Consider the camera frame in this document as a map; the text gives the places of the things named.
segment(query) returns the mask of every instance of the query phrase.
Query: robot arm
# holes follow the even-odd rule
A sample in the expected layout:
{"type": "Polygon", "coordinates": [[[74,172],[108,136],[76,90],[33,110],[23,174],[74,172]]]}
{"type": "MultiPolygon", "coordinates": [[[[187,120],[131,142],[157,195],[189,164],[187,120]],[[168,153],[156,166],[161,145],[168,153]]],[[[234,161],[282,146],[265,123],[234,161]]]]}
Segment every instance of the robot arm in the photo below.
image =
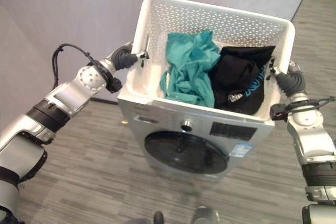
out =
{"type": "Polygon", "coordinates": [[[17,223],[18,184],[31,179],[44,165],[56,132],[103,90],[122,86],[113,73],[129,68],[147,53],[131,54],[132,43],[101,61],[81,68],[75,79],[53,89],[26,114],[19,116],[0,136],[0,224],[17,223]]]}
{"type": "Polygon", "coordinates": [[[303,223],[336,223],[336,148],[323,128],[323,115],[318,110],[323,104],[308,98],[303,74],[296,63],[291,62],[288,71],[284,74],[273,68],[288,103],[272,106],[271,117],[287,121],[307,183],[306,197],[318,203],[302,209],[303,223]]]}

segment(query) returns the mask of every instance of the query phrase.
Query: clothes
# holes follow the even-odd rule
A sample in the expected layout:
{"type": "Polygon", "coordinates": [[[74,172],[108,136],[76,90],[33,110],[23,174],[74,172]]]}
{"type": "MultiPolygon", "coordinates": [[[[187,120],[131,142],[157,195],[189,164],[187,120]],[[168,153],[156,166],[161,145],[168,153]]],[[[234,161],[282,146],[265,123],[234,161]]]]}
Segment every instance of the clothes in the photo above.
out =
{"type": "Polygon", "coordinates": [[[213,108],[215,98],[207,72],[220,58],[218,50],[212,31],[168,34],[166,58],[171,67],[160,81],[165,98],[213,108]]]}
{"type": "Polygon", "coordinates": [[[209,72],[215,108],[255,114],[264,101],[266,64],[275,46],[224,47],[209,72]]]}

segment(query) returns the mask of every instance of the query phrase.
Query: teal cloth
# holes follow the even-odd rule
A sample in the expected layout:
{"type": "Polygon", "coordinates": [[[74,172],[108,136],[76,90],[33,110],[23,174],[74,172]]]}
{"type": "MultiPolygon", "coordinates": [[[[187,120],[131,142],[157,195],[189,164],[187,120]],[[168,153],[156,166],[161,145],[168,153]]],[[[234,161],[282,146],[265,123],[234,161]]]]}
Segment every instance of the teal cloth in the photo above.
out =
{"type": "Polygon", "coordinates": [[[215,98],[208,71],[220,54],[212,42],[212,31],[168,34],[166,58],[171,67],[160,81],[165,98],[213,108],[215,98]]]}

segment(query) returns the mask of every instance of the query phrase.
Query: perforated basket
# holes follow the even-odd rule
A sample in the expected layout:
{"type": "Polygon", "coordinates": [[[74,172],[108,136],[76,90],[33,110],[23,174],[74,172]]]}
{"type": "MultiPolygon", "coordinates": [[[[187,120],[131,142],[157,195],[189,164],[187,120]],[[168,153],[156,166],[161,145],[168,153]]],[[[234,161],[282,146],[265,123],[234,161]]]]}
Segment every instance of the perforated basket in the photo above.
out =
{"type": "MultiPolygon", "coordinates": [[[[194,34],[202,30],[214,32],[213,41],[219,48],[275,45],[276,49],[273,53],[276,57],[275,65],[283,72],[287,72],[295,36],[295,29],[290,21],[185,0],[144,0],[135,33],[133,52],[143,51],[147,47],[150,59],[145,62],[143,68],[138,64],[129,71],[125,85],[128,92],[136,95],[138,101],[145,104],[150,104],[152,101],[156,101],[156,104],[181,104],[164,99],[159,86],[162,74],[169,67],[165,58],[167,35],[172,32],[194,34]]],[[[267,68],[265,76],[268,75],[270,71],[267,68]]],[[[264,102],[253,116],[183,104],[199,110],[269,121],[271,105],[280,100],[280,89],[274,77],[265,80],[264,91],[264,102]]]]}

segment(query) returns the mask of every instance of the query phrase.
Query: black cable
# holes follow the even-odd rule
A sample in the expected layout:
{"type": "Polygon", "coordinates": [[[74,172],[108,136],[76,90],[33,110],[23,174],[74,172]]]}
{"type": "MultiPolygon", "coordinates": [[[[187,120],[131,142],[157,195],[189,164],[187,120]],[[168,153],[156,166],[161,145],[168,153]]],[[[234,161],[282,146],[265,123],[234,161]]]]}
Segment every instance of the black cable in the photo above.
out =
{"type": "Polygon", "coordinates": [[[58,63],[57,63],[57,59],[58,59],[58,54],[59,52],[63,52],[64,51],[64,47],[72,47],[77,49],[78,51],[80,51],[82,54],[85,55],[85,57],[87,57],[90,62],[92,63],[93,66],[96,67],[96,70],[104,77],[104,74],[101,72],[101,70],[99,69],[97,63],[95,62],[95,60],[90,56],[89,52],[85,52],[83,49],[81,49],[80,47],[77,47],[73,44],[68,44],[68,43],[64,43],[59,45],[55,52],[52,54],[52,60],[51,60],[51,64],[52,64],[52,72],[54,74],[54,84],[52,85],[52,90],[58,86],[58,63]]]}
{"type": "Polygon", "coordinates": [[[327,105],[327,104],[330,103],[330,102],[334,102],[334,101],[336,101],[336,97],[329,97],[329,98],[324,98],[324,99],[320,99],[320,100],[318,100],[318,102],[321,102],[321,101],[325,101],[325,102],[322,103],[322,104],[319,104],[319,105],[310,107],[310,108],[306,108],[306,109],[301,109],[301,110],[289,110],[289,111],[287,111],[287,113],[294,113],[294,112],[297,113],[297,112],[305,112],[305,111],[310,111],[310,110],[319,109],[320,107],[323,107],[323,106],[327,105]]]}

